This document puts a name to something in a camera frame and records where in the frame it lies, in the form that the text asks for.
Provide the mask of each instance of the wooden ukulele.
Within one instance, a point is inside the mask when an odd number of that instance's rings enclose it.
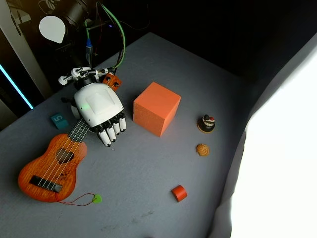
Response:
[[[117,89],[121,81],[116,76],[106,75],[103,83]],[[46,152],[21,170],[18,178],[20,189],[42,202],[66,199],[75,189],[77,166],[87,155],[83,139],[89,128],[81,119],[68,135],[55,136]]]

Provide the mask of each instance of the robotic hand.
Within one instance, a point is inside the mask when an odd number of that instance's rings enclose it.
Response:
[[[106,75],[108,69],[93,70],[89,67],[74,68],[71,75],[59,78],[66,85],[74,80],[78,90],[75,93],[72,111],[76,118],[82,116],[92,132],[98,133],[100,140],[109,147],[116,136],[126,130],[123,105],[116,93],[107,84],[97,81]]]

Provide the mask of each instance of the tabletop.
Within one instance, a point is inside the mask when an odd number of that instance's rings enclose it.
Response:
[[[100,67],[112,66],[116,58]],[[76,124],[70,105],[60,100],[73,96],[73,85],[0,132],[1,237],[206,237],[240,136],[234,129],[239,78],[153,33],[127,47],[117,76],[122,80],[117,94],[125,107],[127,130],[109,148],[88,133],[88,154],[78,166],[76,188],[66,199],[92,192],[103,197],[102,203],[43,203],[24,195],[17,184],[23,166],[41,156],[55,135]],[[132,120],[133,101],[151,82],[182,97],[162,137]],[[58,130],[50,120],[55,113],[70,126]],[[196,126],[204,114],[215,118],[211,134]],[[198,155],[199,143],[210,146],[209,156]],[[178,185],[188,193],[179,203],[171,193]]]

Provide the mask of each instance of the blue block with number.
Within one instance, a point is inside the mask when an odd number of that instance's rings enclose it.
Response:
[[[60,113],[51,116],[51,120],[58,129],[63,129],[69,125],[68,121]]]

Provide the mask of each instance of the blue light strip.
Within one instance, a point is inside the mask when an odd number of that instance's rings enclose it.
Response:
[[[9,80],[9,82],[12,84],[12,86],[15,88],[15,90],[20,94],[21,98],[26,102],[26,104],[30,107],[30,109],[33,109],[32,105],[29,103],[29,101],[26,99],[26,97],[23,95],[23,93],[20,91],[20,89],[16,86],[16,84],[13,82],[13,80],[10,78],[10,76],[7,74],[5,69],[0,64],[0,69],[2,73],[6,76],[6,78]]]

